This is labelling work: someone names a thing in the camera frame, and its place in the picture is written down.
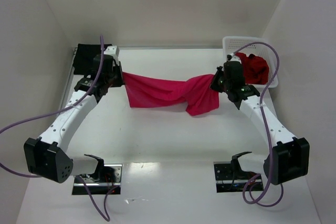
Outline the dark red t-shirt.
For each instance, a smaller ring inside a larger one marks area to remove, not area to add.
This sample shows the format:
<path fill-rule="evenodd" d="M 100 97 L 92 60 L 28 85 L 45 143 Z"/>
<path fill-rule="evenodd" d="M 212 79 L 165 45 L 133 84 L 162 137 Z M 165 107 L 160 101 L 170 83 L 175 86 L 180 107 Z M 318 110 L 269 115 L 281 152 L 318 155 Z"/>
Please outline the dark red t-shirt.
<path fill-rule="evenodd" d="M 269 67 L 265 59 L 254 54 L 248 56 L 242 52 L 238 52 L 236 56 L 241 60 L 247 84 L 267 84 Z"/>

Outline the pink t-shirt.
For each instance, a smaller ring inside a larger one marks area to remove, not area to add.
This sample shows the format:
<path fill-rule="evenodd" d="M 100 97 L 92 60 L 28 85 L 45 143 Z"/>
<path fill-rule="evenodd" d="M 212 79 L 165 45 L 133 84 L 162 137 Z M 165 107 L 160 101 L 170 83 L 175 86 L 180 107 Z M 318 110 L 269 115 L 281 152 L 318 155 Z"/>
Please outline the pink t-shirt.
<path fill-rule="evenodd" d="M 197 116 L 219 108 L 219 94 L 210 88 L 212 74 L 173 81 L 123 74 L 132 108 L 161 108 L 186 103 L 186 112 Z"/>

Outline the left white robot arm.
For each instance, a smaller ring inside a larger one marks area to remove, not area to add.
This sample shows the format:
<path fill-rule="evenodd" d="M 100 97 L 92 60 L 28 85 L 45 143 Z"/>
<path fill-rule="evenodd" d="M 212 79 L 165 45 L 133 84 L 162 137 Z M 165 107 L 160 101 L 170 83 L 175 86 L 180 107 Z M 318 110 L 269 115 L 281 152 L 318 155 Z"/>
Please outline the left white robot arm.
<path fill-rule="evenodd" d="M 57 183 L 77 175 L 86 175 L 94 181 L 104 178 L 102 158 L 91 154 L 70 158 L 67 149 L 81 123 L 109 88 L 124 85 L 118 56 L 118 49 L 112 46 L 102 57 L 94 57 L 88 74 L 77 82 L 66 111 L 61 112 L 37 139 L 29 138 L 25 142 L 24 153 L 30 173 Z"/>

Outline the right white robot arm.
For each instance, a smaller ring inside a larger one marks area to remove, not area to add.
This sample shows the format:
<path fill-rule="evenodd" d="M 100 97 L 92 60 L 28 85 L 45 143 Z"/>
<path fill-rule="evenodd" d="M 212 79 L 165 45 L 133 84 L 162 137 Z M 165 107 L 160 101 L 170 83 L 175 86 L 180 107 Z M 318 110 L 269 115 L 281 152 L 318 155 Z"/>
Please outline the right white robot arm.
<path fill-rule="evenodd" d="M 243 172 L 264 174 L 273 185 L 307 175 L 310 145 L 298 138 L 277 119 L 261 100 L 259 91 L 246 84 L 243 66 L 238 61 L 228 61 L 217 67 L 210 88 L 226 93 L 230 102 L 256 127 L 268 145 L 267 155 L 245 151 L 232 156 L 235 175 Z"/>

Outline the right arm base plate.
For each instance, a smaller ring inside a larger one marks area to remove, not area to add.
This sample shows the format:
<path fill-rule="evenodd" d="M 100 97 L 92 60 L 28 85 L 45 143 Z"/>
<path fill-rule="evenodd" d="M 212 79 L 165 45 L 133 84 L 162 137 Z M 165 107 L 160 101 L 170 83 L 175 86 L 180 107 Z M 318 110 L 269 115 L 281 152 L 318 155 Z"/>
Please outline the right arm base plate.
<path fill-rule="evenodd" d="M 230 162 L 215 162 L 214 174 L 217 193 L 242 192 L 248 180 L 256 175 L 253 172 L 234 175 Z"/>

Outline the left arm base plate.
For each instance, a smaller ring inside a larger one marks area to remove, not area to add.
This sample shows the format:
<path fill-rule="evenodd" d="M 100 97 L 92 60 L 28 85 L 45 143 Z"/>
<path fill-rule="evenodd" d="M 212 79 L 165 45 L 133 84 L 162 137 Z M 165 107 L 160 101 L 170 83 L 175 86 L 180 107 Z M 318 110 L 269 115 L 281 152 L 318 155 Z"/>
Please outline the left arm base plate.
<path fill-rule="evenodd" d="M 74 196 L 88 195 L 82 182 L 84 181 L 92 195 L 105 195 L 110 190 L 111 195 L 119 195 L 121 194 L 122 169 L 122 164 L 105 164 L 99 177 L 82 174 L 81 179 L 74 179 L 71 194 Z"/>

